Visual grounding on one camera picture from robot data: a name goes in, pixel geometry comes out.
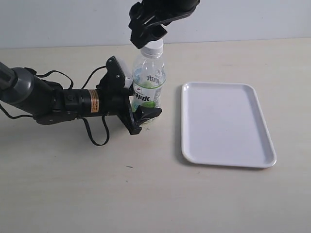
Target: table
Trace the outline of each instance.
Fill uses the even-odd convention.
[[[134,46],[15,49],[0,50],[0,60],[39,74],[60,70],[78,88],[110,56],[131,67],[137,53]],[[98,148],[81,120],[41,126],[0,114],[1,233],[310,231],[311,38],[169,44],[165,56],[164,112],[138,136],[111,116],[111,140]],[[58,75],[49,80],[69,85]],[[276,165],[248,170],[186,162],[180,94],[188,81],[252,85]],[[104,140],[101,119],[90,124]]]

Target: wall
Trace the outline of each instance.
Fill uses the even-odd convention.
[[[130,44],[136,0],[1,0],[0,48]],[[166,43],[311,36],[310,0],[201,0]]]

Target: water bottle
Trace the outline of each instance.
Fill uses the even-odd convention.
[[[140,50],[133,66],[133,112],[138,106],[159,108],[161,90],[166,81],[163,61],[163,39],[149,42]]]

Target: black cable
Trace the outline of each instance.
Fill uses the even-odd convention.
[[[51,75],[51,74],[53,74],[53,73],[59,73],[59,74],[64,75],[65,77],[67,77],[67,78],[70,80],[70,86],[69,86],[68,89],[72,89],[72,88],[73,88],[73,80],[72,80],[68,75],[66,75],[66,74],[64,74],[64,73],[62,73],[62,72],[60,72],[60,71],[57,71],[57,70],[51,70],[51,71],[49,71],[48,73],[42,74],[42,75],[37,75],[37,74],[36,74],[36,76],[37,76],[38,78],[46,78],[46,77],[48,77],[49,75]]]
[[[86,80],[86,83],[82,86],[81,89],[84,89],[84,88],[86,87],[86,85],[88,84],[88,82],[90,81],[90,79],[92,78],[92,76],[93,76],[98,70],[104,69],[104,68],[106,68],[106,66],[98,67],[96,70],[94,70],[94,71],[90,74],[90,76],[89,76],[88,79]]]
[[[102,121],[103,121],[103,124],[104,124],[104,127],[106,129],[106,133],[107,133],[107,136],[106,136],[106,141],[103,143],[103,144],[98,144],[97,142],[95,142],[93,136],[92,136],[92,132],[91,132],[91,128],[89,126],[89,123],[87,121],[87,119],[81,117],[80,119],[83,120],[84,124],[86,125],[86,132],[87,132],[87,135],[89,137],[89,139],[91,140],[91,142],[95,145],[95,146],[98,146],[98,147],[101,147],[101,146],[104,146],[108,143],[109,139],[110,139],[110,132],[109,132],[109,129],[108,129],[108,126],[107,126],[107,123],[105,121],[105,116],[102,116]]]
[[[33,118],[32,115],[19,115],[19,116],[11,116],[4,108],[3,106],[0,104],[0,109],[4,112],[4,114],[6,114],[6,116],[12,120],[15,120],[15,119],[19,119],[19,118],[22,118],[22,117],[31,117]]]

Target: bottle cap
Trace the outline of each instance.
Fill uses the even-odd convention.
[[[151,41],[141,49],[141,54],[149,58],[160,57],[163,53],[164,42],[163,39]]]

